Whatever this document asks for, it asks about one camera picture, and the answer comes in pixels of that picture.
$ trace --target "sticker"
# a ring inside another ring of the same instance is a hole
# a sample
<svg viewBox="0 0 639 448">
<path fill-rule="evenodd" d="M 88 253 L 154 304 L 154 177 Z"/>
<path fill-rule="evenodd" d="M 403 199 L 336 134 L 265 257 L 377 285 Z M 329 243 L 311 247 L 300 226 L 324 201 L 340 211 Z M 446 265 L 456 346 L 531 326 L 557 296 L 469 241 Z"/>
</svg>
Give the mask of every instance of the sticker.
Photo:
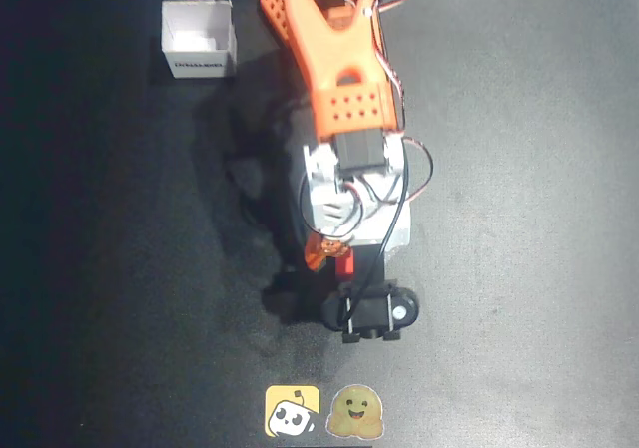
<svg viewBox="0 0 639 448">
<path fill-rule="evenodd" d="M 350 385 L 332 400 L 326 431 L 338 438 L 376 440 L 383 436 L 381 400 L 372 388 Z"/>
<path fill-rule="evenodd" d="M 314 386 L 274 385 L 267 390 L 264 430 L 271 437 L 312 432 L 320 413 L 320 391 Z"/>
</svg>

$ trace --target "hugging face emoji sticker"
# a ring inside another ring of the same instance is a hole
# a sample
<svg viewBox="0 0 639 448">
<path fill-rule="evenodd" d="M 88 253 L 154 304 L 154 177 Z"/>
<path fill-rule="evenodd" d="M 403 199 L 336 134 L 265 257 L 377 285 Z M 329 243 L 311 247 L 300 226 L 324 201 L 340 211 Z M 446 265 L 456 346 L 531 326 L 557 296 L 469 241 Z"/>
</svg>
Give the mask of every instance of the hugging face emoji sticker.
<svg viewBox="0 0 639 448">
<path fill-rule="evenodd" d="M 381 400 L 377 393 L 364 385 L 344 388 L 332 401 L 326 431 L 339 438 L 380 438 L 383 435 L 383 421 Z"/>
</svg>

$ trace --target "white paper box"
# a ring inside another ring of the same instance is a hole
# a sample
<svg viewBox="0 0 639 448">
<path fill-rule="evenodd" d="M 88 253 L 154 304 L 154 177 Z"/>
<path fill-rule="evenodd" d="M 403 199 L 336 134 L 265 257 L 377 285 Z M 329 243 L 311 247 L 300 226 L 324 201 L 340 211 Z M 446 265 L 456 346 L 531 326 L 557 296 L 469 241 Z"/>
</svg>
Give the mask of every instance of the white paper box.
<svg viewBox="0 0 639 448">
<path fill-rule="evenodd" d="M 227 77 L 238 60 L 231 1 L 162 3 L 162 52 L 175 78 Z"/>
</svg>

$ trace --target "black cable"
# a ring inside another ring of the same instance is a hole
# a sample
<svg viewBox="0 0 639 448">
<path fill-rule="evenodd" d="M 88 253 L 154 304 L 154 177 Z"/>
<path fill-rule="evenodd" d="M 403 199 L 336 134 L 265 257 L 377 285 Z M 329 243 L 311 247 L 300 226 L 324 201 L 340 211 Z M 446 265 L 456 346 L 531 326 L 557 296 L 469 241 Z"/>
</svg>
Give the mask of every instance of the black cable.
<svg viewBox="0 0 639 448">
<path fill-rule="evenodd" d="M 430 170 L 428 171 L 428 177 L 426 178 L 426 180 L 417 188 L 416 191 L 411 193 L 410 197 L 408 197 L 407 199 L 408 202 L 413 202 L 415 199 L 417 199 L 417 197 L 419 197 L 423 193 L 423 191 L 426 189 L 426 186 L 430 183 L 430 180 L 432 179 L 432 175 L 435 172 L 435 162 L 432 159 L 432 154 L 430 153 L 430 150 L 422 142 L 417 141 L 413 137 L 404 137 L 403 139 L 407 142 L 410 142 L 411 144 L 414 144 L 416 147 L 420 148 L 426 154 L 426 157 L 428 158 L 428 164 L 430 165 Z M 364 185 L 368 188 L 368 191 L 372 194 L 373 197 L 375 197 L 375 199 L 380 204 L 394 206 L 395 204 L 397 204 L 397 202 L 399 202 L 398 199 L 394 199 L 394 200 L 383 199 L 382 197 L 379 196 L 379 194 L 376 192 L 374 187 L 370 184 L 369 181 L 366 180 L 364 176 L 361 176 L 359 179 L 364 183 Z M 398 180 L 399 180 L 399 177 L 395 178 L 394 182 L 392 183 L 392 187 L 389 191 L 390 194 L 392 194 L 393 191 L 395 190 L 395 186 L 397 185 Z"/>
<path fill-rule="evenodd" d="M 397 204 L 397 210 L 395 211 L 395 215 L 392 218 L 392 222 L 390 223 L 390 226 L 388 227 L 388 231 L 386 232 L 386 235 L 381 241 L 381 245 L 379 246 L 379 251 L 377 252 L 377 255 L 372 261 L 370 268 L 368 269 L 368 274 L 366 275 L 366 278 L 363 280 L 361 287 L 359 288 L 357 293 L 354 295 L 354 297 L 350 301 L 350 310 L 346 313 L 344 319 L 341 321 L 340 325 L 342 326 L 346 325 L 350 321 L 353 314 L 357 310 L 357 306 L 363 299 L 365 292 L 368 290 L 370 286 L 370 282 L 372 281 L 372 278 L 375 274 L 375 267 L 379 263 L 381 258 L 383 257 L 384 253 L 386 252 L 386 247 L 388 246 L 388 242 L 390 241 L 390 238 L 392 237 L 392 233 L 395 230 L 397 221 L 399 221 L 399 216 L 401 216 L 403 205 L 406 202 L 406 196 L 408 195 L 408 179 L 410 177 L 410 170 L 408 168 L 408 156 L 406 153 L 406 145 L 403 138 L 401 139 L 401 147 L 403 149 L 403 181 L 401 186 L 401 196 L 399 196 L 399 202 Z"/>
<path fill-rule="evenodd" d="M 305 216 L 304 214 L 304 203 L 302 201 L 303 195 L 304 195 L 304 187 L 309 183 L 309 181 L 307 180 L 307 174 L 304 173 L 302 174 L 302 179 L 300 180 L 300 188 L 298 191 L 298 207 L 300 208 L 300 215 L 302 216 L 302 222 L 304 222 L 304 225 L 307 226 L 307 228 L 314 232 L 317 233 L 318 235 L 321 236 L 325 236 L 328 238 L 344 238 L 345 236 L 349 236 L 351 233 L 353 233 L 354 231 L 356 231 L 359 226 L 361 225 L 361 221 L 363 221 L 363 215 L 364 215 L 364 208 L 363 208 L 363 201 L 361 200 L 361 198 L 359 197 L 359 195 L 355 192 L 355 191 L 351 191 L 353 193 L 353 198 L 356 201 L 359 201 L 359 218 L 357 219 L 357 222 L 355 223 L 355 225 L 352 226 L 352 228 L 347 231 L 346 233 L 340 233 L 340 234 L 336 234 L 336 235 L 331 235 L 329 233 L 324 233 L 320 230 L 317 230 L 308 220 L 307 220 L 307 216 Z M 346 222 L 352 217 L 352 214 L 350 214 L 347 218 L 346 221 L 342 224 L 346 224 Z"/>
</svg>

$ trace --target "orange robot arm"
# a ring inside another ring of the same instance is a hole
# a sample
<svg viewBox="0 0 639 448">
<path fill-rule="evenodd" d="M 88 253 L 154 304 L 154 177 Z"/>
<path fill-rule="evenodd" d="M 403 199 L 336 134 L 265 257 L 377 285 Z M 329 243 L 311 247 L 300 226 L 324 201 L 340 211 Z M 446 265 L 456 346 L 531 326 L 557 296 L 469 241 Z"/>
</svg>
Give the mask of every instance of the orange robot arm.
<svg viewBox="0 0 639 448">
<path fill-rule="evenodd" d="M 261 0 L 261 5 L 302 71 L 318 142 L 350 131 L 397 130 L 392 85 L 378 60 L 376 0 L 357 0 L 355 7 L 344 2 L 326 11 L 315 0 Z"/>
</svg>

